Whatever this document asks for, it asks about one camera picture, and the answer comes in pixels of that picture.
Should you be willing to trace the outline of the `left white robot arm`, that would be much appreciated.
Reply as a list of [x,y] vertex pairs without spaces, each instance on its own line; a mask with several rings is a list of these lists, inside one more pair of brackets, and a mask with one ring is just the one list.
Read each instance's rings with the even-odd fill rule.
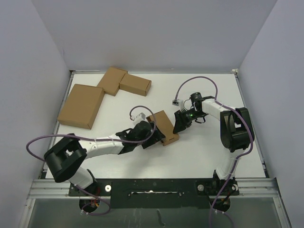
[[69,181],[79,186],[85,195],[92,195],[96,191],[96,181],[90,170],[81,167],[84,160],[132,152],[138,146],[146,149],[164,139],[165,135],[153,121],[140,121],[134,128],[92,140],[73,133],[65,135],[44,154],[44,159],[55,182]]

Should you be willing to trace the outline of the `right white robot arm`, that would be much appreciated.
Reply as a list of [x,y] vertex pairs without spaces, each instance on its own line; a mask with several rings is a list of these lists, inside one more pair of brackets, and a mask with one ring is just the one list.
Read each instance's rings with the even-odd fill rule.
[[234,162],[243,151],[254,141],[254,133],[249,112],[246,108],[224,107],[219,104],[215,97],[202,97],[201,93],[191,94],[191,108],[186,109],[184,102],[174,99],[172,104],[180,109],[174,113],[175,125],[173,133],[177,134],[189,128],[193,121],[199,122],[201,118],[205,122],[205,117],[210,115],[220,122],[220,140],[228,149],[223,155],[223,162],[215,169],[217,179],[211,182],[212,190],[217,194],[222,194],[228,189],[226,179],[235,177],[233,169]]

